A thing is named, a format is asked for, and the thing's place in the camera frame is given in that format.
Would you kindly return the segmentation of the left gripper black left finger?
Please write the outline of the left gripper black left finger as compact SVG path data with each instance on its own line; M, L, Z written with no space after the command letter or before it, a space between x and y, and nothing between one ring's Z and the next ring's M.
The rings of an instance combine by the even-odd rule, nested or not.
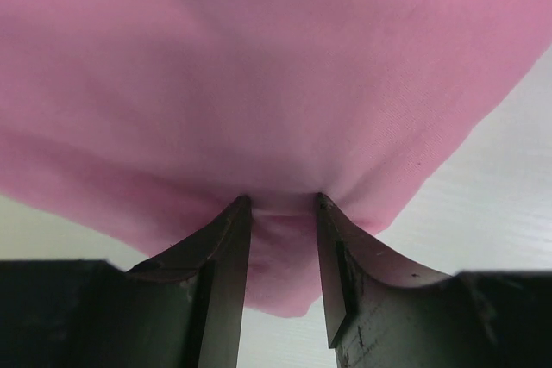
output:
M4 367L234 367L252 206L128 271L104 260L4 260Z

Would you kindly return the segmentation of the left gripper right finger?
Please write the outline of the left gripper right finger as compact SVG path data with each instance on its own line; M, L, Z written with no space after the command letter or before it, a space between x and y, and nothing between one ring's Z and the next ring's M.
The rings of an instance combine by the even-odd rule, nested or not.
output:
M548 367L549 271L463 271L408 259L315 199L329 347L340 367Z

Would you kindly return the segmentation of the pink t shirt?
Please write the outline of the pink t shirt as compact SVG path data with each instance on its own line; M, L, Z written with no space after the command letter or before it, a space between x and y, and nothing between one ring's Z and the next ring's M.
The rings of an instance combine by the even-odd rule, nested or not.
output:
M313 198L387 228L551 0L1 0L1 192L155 255L254 203L246 303L320 297Z

